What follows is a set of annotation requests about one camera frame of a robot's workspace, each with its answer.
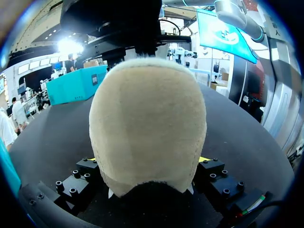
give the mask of yellow tape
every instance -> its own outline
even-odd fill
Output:
[[[199,157],[199,162],[203,162],[204,160],[210,161],[211,159],[204,158],[204,157]]]
[[[204,160],[210,161],[211,159],[204,158],[204,157],[199,157],[199,162],[203,162]]]

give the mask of black platform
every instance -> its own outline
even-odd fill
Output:
[[[218,158],[231,175],[246,184],[274,193],[281,200],[292,179],[292,168],[274,139],[246,111],[214,90],[201,86],[207,108],[207,136],[202,156]],[[10,155],[22,185],[43,181],[55,190],[55,182],[66,179],[84,158],[93,158],[88,115],[92,99],[52,106],[42,112],[13,144]],[[177,224],[188,227],[215,227],[221,220],[203,195],[191,199],[191,215],[179,215]],[[96,195],[78,216],[95,225],[134,227],[121,208],[107,199],[107,191]],[[274,208],[257,218],[261,223]]]

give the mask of teal box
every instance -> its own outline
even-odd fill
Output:
[[[79,69],[47,83],[52,105],[87,100],[105,78],[107,65]]]

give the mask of hex bolt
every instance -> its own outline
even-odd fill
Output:
[[[216,181],[216,174],[212,173],[209,175],[212,182]]]
[[[80,178],[80,173],[78,172],[78,170],[73,170],[73,175],[75,178]]]
[[[91,174],[90,173],[86,173],[84,175],[85,179],[88,181],[91,178]]]
[[[230,195],[230,190],[229,189],[223,189],[222,195],[224,197],[228,197]]]
[[[38,198],[39,200],[43,199],[43,198],[44,198],[44,194],[39,193],[39,194],[37,195],[37,198]]]
[[[238,188],[238,189],[243,189],[243,188],[244,188],[244,185],[245,185],[245,183],[244,183],[243,181],[239,181],[239,182],[237,183],[237,188]]]
[[[222,175],[223,175],[224,177],[226,177],[226,176],[228,175],[228,171],[227,171],[227,170],[222,170]]]
[[[69,192],[72,197],[76,197],[78,195],[78,191],[76,188],[70,188]]]
[[[31,206],[34,206],[34,205],[36,204],[36,201],[34,201],[33,199],[31,199],[31,200],[29,201],[29,204],[30,204]]]
[[[56,181],[56,190],[57,192],[61,192],[65,189],[65,187],[63,186],[63,183],[61,181]]]

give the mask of beige plush object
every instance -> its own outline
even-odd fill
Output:
[[[90,138],[101,175],[121,197],[138,184],[186,191],[206,136],[206,108],[192,73],[172,61],[118,64],[99,86]]]

